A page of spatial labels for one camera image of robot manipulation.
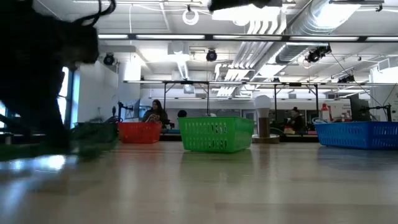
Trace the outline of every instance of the white lamp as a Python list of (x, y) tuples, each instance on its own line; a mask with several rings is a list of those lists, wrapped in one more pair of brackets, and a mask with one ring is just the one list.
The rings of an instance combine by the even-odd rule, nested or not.
[(258, 118), (268, 118), (269, 110), (271, 109), (271, 99), (266, 95), (257, 96), (254, 99), (254, 107)]

